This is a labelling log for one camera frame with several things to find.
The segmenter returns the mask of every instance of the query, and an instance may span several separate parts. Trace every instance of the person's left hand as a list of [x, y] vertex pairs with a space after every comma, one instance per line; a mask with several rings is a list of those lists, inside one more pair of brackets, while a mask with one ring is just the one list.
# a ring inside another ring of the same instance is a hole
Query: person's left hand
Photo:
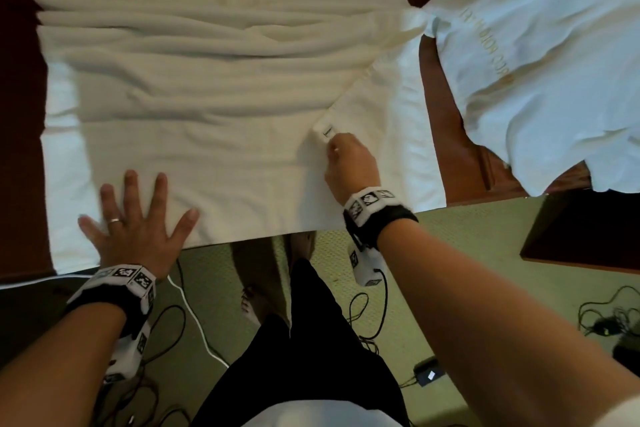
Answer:
[[166, 234], [167, 179], [162, 172], [156, 178], [154, 196], [145, 218], [140, 207], [138, 174], [129, 170], [124, 174], [124, 213], [116, 204], [111, 184], [100, 188], [102, 214], [109, 233], [105, 234], [88, 216], [81, 216], [78, 225], [100, 253], [100, 267], [120, 264], [145, 266], [156, 278], [165, 278], [178, 258], [182, 245], [198, 221], [198, 210], [192, 208], [175, 226], [172, 235]]

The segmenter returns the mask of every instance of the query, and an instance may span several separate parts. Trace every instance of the hand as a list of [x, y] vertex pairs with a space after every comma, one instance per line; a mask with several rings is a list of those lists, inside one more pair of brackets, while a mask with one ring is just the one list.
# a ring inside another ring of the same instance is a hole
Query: hand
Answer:
[[342, 206], [352, 194], [380, 185], [376, 158], [352, 133], [338, 133], [326, 147], [329, 165], [324, 180]]
[[185, 213], [175, 226], [170, 237], [166, 234], [164, 218], [167, 197], [166, 175], [162, 172], [156, 178], [154, 196], [145, 218], [140, 208], [138, 195], [138, 174], [127, 171], [124, 174], [124, 213], [116, 204], [111, 184], [100, 188], [102, 215], [109, 233], [100, 231], [88, 216], [81, 216], [78, 225], [95, 249], [100, 253], [100, 267], [120, 264], [145, 266], [156, 278], [165, 278], [178, 258], [182, 245], [198, 221], [195, 208]]

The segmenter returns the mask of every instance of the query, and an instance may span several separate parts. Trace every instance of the white cable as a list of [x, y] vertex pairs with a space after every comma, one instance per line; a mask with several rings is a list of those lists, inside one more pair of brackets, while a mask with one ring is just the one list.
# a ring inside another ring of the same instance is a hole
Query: white cable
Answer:
[[182, 287], [180, 287], [180, 286], [177, 286], [175, 284], [175, 282], [172, 280], [171, 276], [169, 276], [168, 279], [169, 279], [169, 284], [171, 284], [172, 286], [174, 286], [176, 289], [178, 289], [180, 291], [180, 295], [182, 296], [182, 301], [184, 302], [184, 305], [187, 306], [187, 309], [189, 310], [189, 313], [191, 314], [191, 317], [193, 318], [194, 321], [196, 321], [196, 326], [200, 330], [200, 335], [202, 336], [202, 342], [204, 342], [204, 348], [206, 349], [206, 351], [209, 354], [209, 356], [212, 357], [212, 358], [217, 359], [220, 363], [222, 363], [222, 365], [225, 366], [225, 368], [229, 368], [229, 363], [224, 361], [218, 355], [215, 355], [212, 352], [212, 350], [209, 349], [209, 345], [207, 344], [207, 337], [204, 335], [204, 330], [202, 329], [202, 326], [200, 325], [200, 322], [199, 322], [198, 318], [196, 317], [195, 312], [193, 311], [193, 309], [191, 309], [191, 306], [187, 302], [187, 297], [184, 295], [184, 289]]
[[17, 287], [30, 286], [31, 284], [39, 284], [40, 282], [46, 282], [47, 280], [55, 280], [58, 278], [91, 278], [93, 275], [83, 274], [68, 274], [68, 275], [52, 275], [50, 277], [36, 278], [34, 280], [28, 280], [27, 282], [17, 282], [16, 284], [2, 284], [0, 285], [0, 291], [6, 289], [15, 289]]

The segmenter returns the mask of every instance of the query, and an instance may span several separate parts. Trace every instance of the foot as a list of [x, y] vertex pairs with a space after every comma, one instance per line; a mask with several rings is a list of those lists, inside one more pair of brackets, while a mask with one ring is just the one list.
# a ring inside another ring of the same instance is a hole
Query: foot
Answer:
[[277, 314], [278, 310], [271, 302], [249, 286], [244, 289], [240, 307], [244, 316], [252, 323], [261, 326], [269, 314]]
[[288, 240], [289, 272], [298, 259], [311, 260], [316, 247], [316, 232], [292, 233], [285, 240]]

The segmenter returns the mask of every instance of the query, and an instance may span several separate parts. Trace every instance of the leg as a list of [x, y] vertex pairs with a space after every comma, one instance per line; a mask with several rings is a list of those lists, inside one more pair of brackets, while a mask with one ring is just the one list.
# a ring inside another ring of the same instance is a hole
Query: leg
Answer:
[[331, 290], [292, 235], [291, 349], [295, 399], [345, 400], [409, 426], [402, 391], [382, 358], [362, 347]]
[[243, 296], [243, 310], [261, 323], [260, 329], [204, 401], [193, 427], [240, 427], [266, 408], [291, 397], [289, 327], [283, 318], [270, 312], [264, 297], [247, 294], [251, 297]]

